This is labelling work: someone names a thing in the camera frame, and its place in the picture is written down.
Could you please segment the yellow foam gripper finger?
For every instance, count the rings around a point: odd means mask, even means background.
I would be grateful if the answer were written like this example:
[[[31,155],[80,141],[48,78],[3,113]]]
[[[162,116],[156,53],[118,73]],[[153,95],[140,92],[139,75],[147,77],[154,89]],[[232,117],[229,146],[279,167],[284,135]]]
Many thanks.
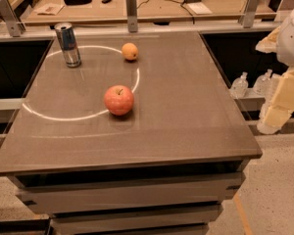
[[[257,129],[262,134],[274,134],[294,113],[294,67],[283,75],[273,74],[262,105]]]
[[[256,50],[262,53],[276,53],[279,32],[280,27],[275,28],[268,36],[257,43]]]

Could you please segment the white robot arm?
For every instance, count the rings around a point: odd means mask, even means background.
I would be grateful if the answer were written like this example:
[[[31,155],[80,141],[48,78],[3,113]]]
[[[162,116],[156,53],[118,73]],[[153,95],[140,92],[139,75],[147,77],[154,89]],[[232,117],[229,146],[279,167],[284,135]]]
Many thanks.
[[[257,123],[263,134],[274,134],[294,113],[294,9],[283,23],[256,45],[263,53],[275,52],[277,60],[288,69],[271,77],[265,102]]]

